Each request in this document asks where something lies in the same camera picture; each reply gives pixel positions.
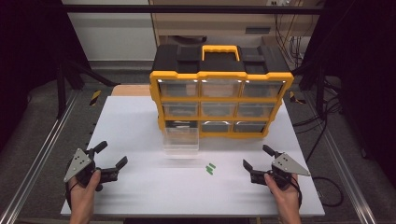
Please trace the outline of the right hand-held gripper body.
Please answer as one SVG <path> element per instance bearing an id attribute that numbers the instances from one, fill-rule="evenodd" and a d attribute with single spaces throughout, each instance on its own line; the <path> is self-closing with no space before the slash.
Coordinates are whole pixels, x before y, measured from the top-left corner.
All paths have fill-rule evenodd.
<path id="1" fill-rule="evenodd" d="M 286 189 L 292 183 L 293 174 L 311 176 L 307 169 L 287 153 L 267 151 L 267 154 L 275 158 L 272 161 L 270 170 L 259 171 L 249 166 L 250 181 L 252 183 L 266 186 L 264 175 L 268 174 L 275 180 L 280 189 Z"/>

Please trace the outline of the yellow black drawer organizer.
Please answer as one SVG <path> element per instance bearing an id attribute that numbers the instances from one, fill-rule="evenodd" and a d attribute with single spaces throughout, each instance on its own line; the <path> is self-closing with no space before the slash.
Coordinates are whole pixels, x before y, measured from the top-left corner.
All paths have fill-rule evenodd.
<path id="1" fill-rule="evenodd" d="M 160 112 L 161 96 L 157 81 L 159 79 L 237 79 L 259 81 L 282 81 L 283 89 L 279 94 L 278 109 L 286 90 L 291 86 L 294 76 L 291 73 L 280 49 L 277 47 L 258 46 L 253 48 L 238 47 L 240 61 L 233 53 L 207 53 L 202 60 L 202 47 L 181 47 L 179 45 L 160 45 L 150 72 L 149 90 L 158 110 L 159 129 L 164 133 L 163 114 Z M 263 138 L 263 135 L 221 135 L 200 134 L 201 137 Z"/>

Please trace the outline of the wooden desk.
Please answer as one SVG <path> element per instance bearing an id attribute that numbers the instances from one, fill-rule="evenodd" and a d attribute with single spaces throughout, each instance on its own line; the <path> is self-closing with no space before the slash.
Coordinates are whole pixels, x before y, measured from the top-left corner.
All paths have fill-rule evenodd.
<path id="1" fill-rule="evenodd" d="M 187 6 L 253 6 L 267 7 L 267 0 L 148 0 L 156 5 Z M 293 0 L 289 7 L 321 7 L 325 0 Z M 157 42 L 168 43 L 171 39 L 191 42 L 214 42 L 215 39 L 257 39 L 267 45 L 277 40 L 286 42 L 293 36 L 311 36 L 318 21 L 317 15 L 293 14 L 194 14 L 153 13 Z M 247 27 L 271 27 L 270 34 L 245 34 Z"/>

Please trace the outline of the person's left hand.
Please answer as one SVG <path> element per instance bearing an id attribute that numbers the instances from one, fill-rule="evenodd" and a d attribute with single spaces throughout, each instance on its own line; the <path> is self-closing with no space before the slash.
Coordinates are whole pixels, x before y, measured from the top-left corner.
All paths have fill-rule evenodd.
<path id="1" fill-rule="evenodd" d="M 86 187 L 82 187 L 73 177 L 71 193 L 71 209 L 73 211 L 92 210 L 95 190 L 99 185 L 101 172 L 95 170 Z"/>

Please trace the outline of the grey label plate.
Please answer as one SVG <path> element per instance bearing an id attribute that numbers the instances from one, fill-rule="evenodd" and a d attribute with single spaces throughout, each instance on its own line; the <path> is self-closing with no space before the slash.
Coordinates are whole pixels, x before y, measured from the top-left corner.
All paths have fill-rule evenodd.
<path id="1" fill-rule="evenodd" d="M 270 34 L 270 32 L 271 32 L 271 27 L 247 27 L 245 30 L 245 34 L 251 34 L 251 35 L 253 34 L 267 35 Z"/>

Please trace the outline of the black metal stand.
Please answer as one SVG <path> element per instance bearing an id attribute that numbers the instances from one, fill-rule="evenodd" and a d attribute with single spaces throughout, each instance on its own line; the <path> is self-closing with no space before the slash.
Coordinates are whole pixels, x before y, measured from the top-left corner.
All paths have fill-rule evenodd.
<path id="1" fill-rule="evenodd" d="M 64 60 L 59 64 L 56 74 L 58 92 L 58 119 L 64 114 L 66 110 L 65 82 L 68 81 L 73 90 L 81 90 L 85 85 L 85 82 L 80 76 L 81 74 L 88 75 L 89 77 L 108 87 L 117 86 L 116 82 L 102 77 L 101 75 L 93 72 L 89 67 L 83 66 L 73 61 Z"/>
<path id="2" fill-rule="evenodd" d="M 324 119 L 324 72 L 321 63 L 308 61 L 303 63 L 298 68 L 293 69 L 294 76 L 301 76 L 299 87 L 302 91 L 310 91 L 313 86 L 316 86 L 316 101 L 315 110 L 321 119 Z"/>

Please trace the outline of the grid of small closed drawers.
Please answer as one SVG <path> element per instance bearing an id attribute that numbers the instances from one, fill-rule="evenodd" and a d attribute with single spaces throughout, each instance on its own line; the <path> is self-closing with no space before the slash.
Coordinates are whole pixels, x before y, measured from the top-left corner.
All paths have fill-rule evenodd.
<path id="1" fill-rule="evenodd" d="M 157 81 L 164 127 L 200 134 L 263 135 L 276 114 L 282 81 Z"/>

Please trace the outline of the person's right hand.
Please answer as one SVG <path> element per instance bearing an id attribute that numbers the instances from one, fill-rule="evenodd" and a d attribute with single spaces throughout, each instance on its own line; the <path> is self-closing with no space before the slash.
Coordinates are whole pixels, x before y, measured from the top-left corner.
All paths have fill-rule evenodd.
<path id="1" fill-rule="evenodd" d="M 280 189 L 275 180 L 270 175 L 264 176 L 265 183 L 269 190 L 274 195 L 276 200 L 276 207 L 281 214 L 299 213 L 299 192 L 293 187 L 289 186 L 287 189 Z"/>

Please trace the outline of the white power strip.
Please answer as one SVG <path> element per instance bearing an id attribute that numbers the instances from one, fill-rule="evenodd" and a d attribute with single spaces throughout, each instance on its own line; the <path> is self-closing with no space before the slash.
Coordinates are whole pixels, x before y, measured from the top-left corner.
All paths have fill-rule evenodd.
<path id="1" fill-rule="evenodd" d="M 266 5 L 268 7 L 288 7 L 293 0 L 267 0 Z"/>

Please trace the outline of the clear plastic drawer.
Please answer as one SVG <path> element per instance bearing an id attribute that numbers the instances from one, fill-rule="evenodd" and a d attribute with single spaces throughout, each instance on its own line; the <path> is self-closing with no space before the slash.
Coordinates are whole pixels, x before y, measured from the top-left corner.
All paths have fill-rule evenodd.
<path id="1" fill-rule="evenodd" d="M 173 156 L 192 156 L 199 150 L 199 130 L 195 120 L 168 120 L 163 133 L 163 149 Z"/>

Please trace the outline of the black curtain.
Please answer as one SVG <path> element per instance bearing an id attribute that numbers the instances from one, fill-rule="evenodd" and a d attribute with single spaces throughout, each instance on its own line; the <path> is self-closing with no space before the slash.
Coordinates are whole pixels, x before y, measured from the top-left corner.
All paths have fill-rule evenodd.
<path id="1" fill-rule="evenodd" d="M 361 146 L 396 186 L 396 0 L 325 0 L 305 58 L 341 80 Z"/>
<path id="2" fill-rule="evenodd" d="M 64 60 L 90 64 L 62 0 L 0 0 L 0 150 L 27 107 L 28 93 L 56 78 Z"/>

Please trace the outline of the white cabinet panel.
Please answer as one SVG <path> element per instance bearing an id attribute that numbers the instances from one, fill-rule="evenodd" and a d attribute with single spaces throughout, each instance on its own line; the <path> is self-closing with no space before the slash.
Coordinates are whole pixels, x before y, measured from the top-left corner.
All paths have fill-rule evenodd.
<path id="1" fill-rule="evenodd" d="M 152 61 L 156 38 L 149 13 L 69 13 L 89 61 Z"/>

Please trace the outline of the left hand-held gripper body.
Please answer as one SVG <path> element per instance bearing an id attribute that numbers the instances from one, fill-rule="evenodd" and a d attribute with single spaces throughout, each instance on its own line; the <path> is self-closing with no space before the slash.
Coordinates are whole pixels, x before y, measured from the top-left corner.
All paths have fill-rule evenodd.
<path id="1" fill-rule="evenodd" d="M 102 150 L 102 147 L 94 147 L 89 150 L 78 148 L 73 158 L 70 160 L 70 164 L 65 173 L 64 183 L 67 183 L 72 177 L 75 177 L 78 183 L 86 187 L 96 170 L 101 171 L 100 182 L 95 189 L 96 191 L 101 191 L 103 189 L 103 184 L 106 182 L 117 181 L 120 172 L 119 163 L 112 168 L 106 169 L 99 168 L 95 164 L 94 154 Z"/>

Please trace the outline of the black horizontal bar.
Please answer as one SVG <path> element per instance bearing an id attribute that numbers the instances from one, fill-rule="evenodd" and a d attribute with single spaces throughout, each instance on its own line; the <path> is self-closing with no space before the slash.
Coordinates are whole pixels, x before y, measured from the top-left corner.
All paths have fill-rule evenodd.
<path id="1" fill-rule="evenodd" d="M 73 13 L 203 13 L 203 14 L 296 14 L 320 15 L 324 7 L 253 7 L 253 6 L 187 6 L 187 5 L 61 5 Z"/>

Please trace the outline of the aluminium rail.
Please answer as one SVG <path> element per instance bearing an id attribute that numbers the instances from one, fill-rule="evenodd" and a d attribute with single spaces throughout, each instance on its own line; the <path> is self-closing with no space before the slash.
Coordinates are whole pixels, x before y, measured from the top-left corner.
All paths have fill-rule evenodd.
<path id="1" fill-rule="evenodd" d="M 43 169 L 54 145 L 56 144 L 79 95 L 80 91 L 71 91 L 70 96 L 66 102 L 64 112 L 58 119 L 55 120 L 45 142 L 35 156 L 33 164 L 26 173 L 18 190 L 14 194 L 4 213 L 0 216 L 0 224 L 14 224 L 17 220 L 17 217 L 22 207 L 24 206 L 30 192 L 32 191 L 32 188 L 37 181 L 41 170 Z"/>
<path id="2" fill-rule="evenodd" d="M 343 188 L 345 189 L 346 196 L 350 200 L 352 207 L 359 219 L 359 223 L 378 224 L 371 207 L 363 196 L 361 187 L 352 174 L 346 160 L 344 159 L 344 156 L 342 155 L 330 130 L 328 129 L 328 115 L 334 107 L 339 105 L 337 97 L 333 96 L 328 99 L 324 105 L 319 105 L 318 101 L 322 100 L 323 97 L 316 99 L 314 94 L 309 93 L 308 91 L 304 91 L 303 95 L 314 115 L 319 117 L 318 127 L 320 128 L 321 136 L 318 138 L 318 140 L 324 141 L 334 168 L 342 182 Z"/>

